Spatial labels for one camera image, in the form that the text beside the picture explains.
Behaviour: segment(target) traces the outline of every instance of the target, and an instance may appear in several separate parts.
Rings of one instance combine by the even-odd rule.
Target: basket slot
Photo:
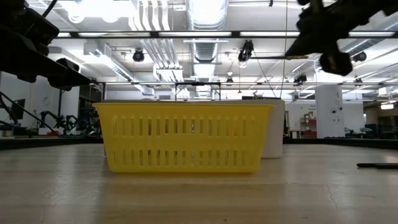
[[[246,118],[242,120],[242,137],[246,137]]]
[[[195,163],[195,151],[191,151],[191,166],[195,167],[196,163]]]
[[[134,161],[134,150],[130,150],[131,153],[131,165],[134,166],[135,165],[135,161]]]
[[[174,134],[178,134],[178,120],[174,118]]]
[[[127,165],[126,150],[125,149],[123,149],[123,153],[122,153],[122,163],[123,163],[123,165]]]
[[[182,119],[182,134],[187,133],[187,120],[184,118]]]
[[[216,165],[217,166],[220,166],[220,161],[221,160],[221,152],[220,152],[220,150],[217,150],[216,151]]]
[[[212,136],[213,135],[213,120],[211,119],[211,118],[209,118],[209,120],[208,120],[208,134],[209,134],[209,136]]]
[[[217,136],[221,136],[221,120],[220,118],[217,119]]]
[[[165,123],[164,123],[164,133],[165,133],[165,134],[170,133],[169,119],[166,119],[166,120],[165,120]]]
[[[212,160],[212,158],[211,158],[211,150],[209,150],[207,152],[206,156],[207,156],[207,163],[205,162],[205,164],[207,164],[208,166],[211,166],[211,160]]]
[[[182,165],[183,166],[187,165],[187,152],[185,150],[182,151]]]
[[[118,164],[118,152],[116,150],[113,151],[113,161],[115,165]]]
[[[203,151],[199,151],[199,166],[203,166]]]
[[[160,119],[156,119],[156,136],[160,136]]]
[[[238,121],[238,117],[235,116],[234,117],[234,137],[238,137],[239,136],[239,121]]]
[[[174,155],[173,156],[173,161],[174,161],[173,165],[178,166],[178,151],[174,151],[173,155]]]
[[[152,119],[148,119],[148,136],[152,135]]]
[[[142,118],[139,119],[138,133],[140,136],[144,134],[144,121],[142,120]]]
[[[118,135],[118,118],[117,117],[113,118],[113,134],[115,136]]]
[[[139,165],[140,166],[144,165],[144,151],[143,150],[139,151]]]
[[[148,150],[148,166],[152,166],[152,150]]]
[[[231,121],[229,120],[228,117],[225,119],[225,123],[226,123],[225,133],[226,133],[226,136],[229,137],[229,133],[231,132]]]
[[[237,150],[234,150],[233,165],[234,165],[234,166],[237,166],[237,165],[238,165],[238,151],[237,151]]]
[[[160,166],[160,150],[156,150],[156,165]]]
[[[191,119],[191,134],[195,134],[195,118]]]
[[[204,124],[203,124],[203,118],[200,119],[199,121],[199,133],[203,134],[203,129],[204,129]]]
[[[169,166],[169,152],[165,151],[165,166]]]
[[[122,135],[123,136],[125,136],[126,135],[126,118],[125,117],[123,117],[122,119],[121,119],[121,133],[122,133]]]
[[[130,118],[130,136],[134,136],[134,118]]]
[[[246,151],[242,151],[242,166],[246,165]]]
[[[228,166],[229,164],[229,151],[225,151],[225,157],[224,157],[224,162],[225,162],[225,166]]]

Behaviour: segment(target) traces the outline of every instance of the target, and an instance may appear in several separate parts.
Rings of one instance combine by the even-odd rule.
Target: ventilation duct
[[[114,73],[123,77],[127,82],[140,82],[132,77],[132,74],[125,69],[117,60],[112,58],[112,50],[107,45],[100,45],[95,40],[89,40],[85,42],[83,47],[84,55],[91,55],[95,57],[99,63],[102,63],[109,67]],[[134,85],[143,94],[154,95],[155,90],[142,85]]]
[[[188,28],[190,30],[223,30],[225,27],[228,0],[186,0]],[[217,43],[193,43],[191,48],[195,64],[195,76],[207,78],[214,75],[215,65],[209,64],[218,54]],[[200,96],[209,95],[198,90]]]

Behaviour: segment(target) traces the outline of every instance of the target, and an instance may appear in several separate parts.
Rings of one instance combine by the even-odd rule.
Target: basket
[[[97,103],[113,172],[255,172],[272,105]]]

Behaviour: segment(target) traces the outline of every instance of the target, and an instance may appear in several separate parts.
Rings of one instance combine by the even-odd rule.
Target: table
[[[255,174],[113,174],[100,144],[0,151],[0,223],[395,223],[398,151],[284,145]]]

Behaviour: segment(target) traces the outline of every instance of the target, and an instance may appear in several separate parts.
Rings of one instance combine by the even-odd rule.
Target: ceiling
[[[39,13],[43,13],[45,6],[50,1],[28,0],[32,8]],[[293,1],[288,2],[281,0],[274,0],[273,7],[268,6],[268,1],[248,1],[248,0],[230,0],[228,7],[228,16],[226,19],[226,30],[297,30],[295,23],[299,18],[301,8]],[[54,23],[61,31],[111,31],[111,30],[131,30],[128,26],[128,7],[129,1],[114,1],[114,8],[119,12],[120,18],[115,23],[107,23],[100,17],[87,17],[83,22],[74,24],[68,19],[68,11],[65,9],[68,4],[73,1],[59,0],[55,9],[49,14],[47,19]],[[172,30],[187,30],[186,11],[182,10],[185,5],[184,0],[169,0],[169,24]],[[356,30],[383,30],[383,26],[387,23],[398,21],[398,15],[394,14],[390,17],[385,17],[382,13],[376,14],[369,24],[358,27]],[[263,82],[266,80],[270,82],[282,81],[283,75],[288,78],[293,78],[297,73],[292,71],[299,65],[303,64],[304,60],[249,60],[246,68],[239,68],[237,60],[234,60],[234,55],[244,43],[244,39],[226,39],[228,43],[221,44],[218,61],[220,65],[216,66],[215,76],[216,80],[224,82],[227,77],[227,72],[233,72],[234,82]],[[294,39],[254,39],[254,55],[283,55],[286,49],[290,47]],[[340,40],[339,46],[344,49],[346,45],[356,41],[355,39]],[[93,60],[90,55],[83,55],[83,46],[86,40],[84,39],[55,39],[51,46],[61,47],[70,52],[75,57],[83,61],[83,66],[87,66],[90,70],[90,76],[95,77],[100,81],[115,82],[118,81],[118,76],[113,73],[107,66]],[[101,39],[97,40],[99,44],[108,44],[112,51],[113,58],[120,62],[126,70],[136,74],[137,78],[146,82],[154,82],[154,77],[150,75],[153,70],[153,61],[146,56],[143,62],[134,63],[132,60],[132,53],[136,48],[143,48],[139,39]],[[355,65],[355,70],[347,77],[338,79],[343,81],[352,81],[354,76],[360,76],[369,72],[374,72],[382,69],[388,65],[396,63],[398,57],[398,40],[387,39],[368,48],[365,53],[368,59],[363,63]],[[184,44],[182,39],[174,39],[174,47],[178,56],[178,60],[183,67],[183,77],[190,78],[192,76],[192,65],[190,64],[192,58],[188,44]],[[126,53],[126,57],[122,57],[122,52]],[[314,67],[303,71],[307,74],[309,82],[315,80]],[[367,82],[381,82],[390,77],[397,77],[398,73],[392,71],[386,75],[377,76],[366,80]]]

